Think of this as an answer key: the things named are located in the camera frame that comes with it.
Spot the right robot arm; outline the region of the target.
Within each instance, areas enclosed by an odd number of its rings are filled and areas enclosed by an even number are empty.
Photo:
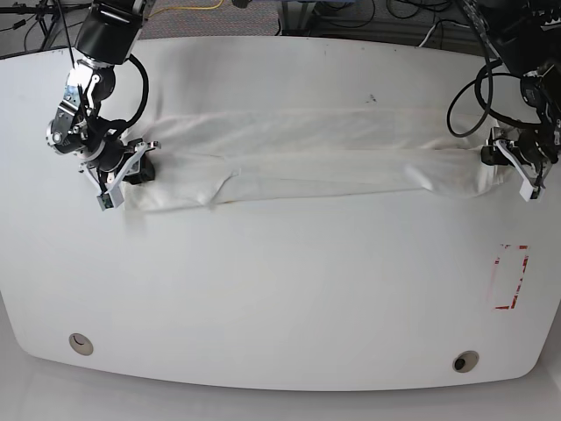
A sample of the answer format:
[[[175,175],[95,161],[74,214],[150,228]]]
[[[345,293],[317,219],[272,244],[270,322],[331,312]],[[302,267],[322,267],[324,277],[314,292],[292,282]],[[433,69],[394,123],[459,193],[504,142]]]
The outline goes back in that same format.
[[[149,95],[146,69],[132,47],[146,23],[153,1],[94,1],[71,50],[82,57],[72,61],[63,98],[46,131],[47,144],[58,154],[73,153],[82,160],[82,171],[95,172],[94,184],[106,195],[110,185],[126,181],[139,184],[155,178],[140,139],[127,144],[122,134],[142,116]],[[107,120],[100,116],[102,101],[116,85],[114,67],[131,63],[140,73],[142,94],[133,116]]]

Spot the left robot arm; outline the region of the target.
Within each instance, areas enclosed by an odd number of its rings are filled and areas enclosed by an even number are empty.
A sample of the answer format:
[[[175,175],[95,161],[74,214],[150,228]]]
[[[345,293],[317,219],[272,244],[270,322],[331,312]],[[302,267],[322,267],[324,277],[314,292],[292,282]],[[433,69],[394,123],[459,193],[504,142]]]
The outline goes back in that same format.
[[[560,3],[558,1],[461,1],[458,4],[479,39],[494,53],[473,82],[484,113],[499,127],[481,149],[488,166],[510,166],[522,177],[521,192],[536,199],[544,179],[560,158]],[[507,117],[482,95],[483,81],[505,68],[519,82],[523,102],[537,122]]]

